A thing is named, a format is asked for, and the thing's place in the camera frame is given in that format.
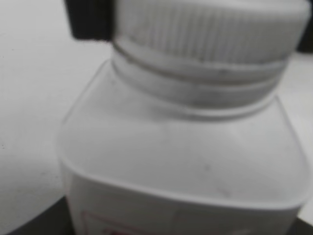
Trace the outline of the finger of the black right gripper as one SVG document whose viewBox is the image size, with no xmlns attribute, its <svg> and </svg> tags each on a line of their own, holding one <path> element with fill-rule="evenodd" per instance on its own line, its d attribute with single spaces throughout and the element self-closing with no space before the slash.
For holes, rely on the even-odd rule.
<svg viewBox="0 0 313 235">
<path fill-rule="evenodd" d="M 309 22 L 296 51 L 300 53 L 312 53 L 313 52 L 313 23 L 312 22 Z"/>
<path fill-rule="evenodd" d="M 114 36 L 114 0 L 65 0 L 71 35 L 80 41 L 111 41 Z"/>
</svg>

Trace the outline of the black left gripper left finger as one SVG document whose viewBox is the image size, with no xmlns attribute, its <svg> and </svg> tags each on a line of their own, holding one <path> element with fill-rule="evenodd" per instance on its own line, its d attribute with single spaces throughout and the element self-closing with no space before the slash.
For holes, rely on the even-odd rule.
<svg viewBox="0 0 313 235">
<path fill-rule="evenodd" d="M 73 225 L 65 197 L 8 235 L 72 235 Z"/>
</svg>

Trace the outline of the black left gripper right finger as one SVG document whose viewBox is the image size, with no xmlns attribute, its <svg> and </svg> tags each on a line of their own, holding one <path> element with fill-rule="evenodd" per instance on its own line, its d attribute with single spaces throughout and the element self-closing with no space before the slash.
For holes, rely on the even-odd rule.
<svg viewBox="0 0 313 235">
<path fill-rule="evenodd" d="M 313 226 L 298 218 L 294 226 L 295 235 L 313 235 Z"/>
</svg>

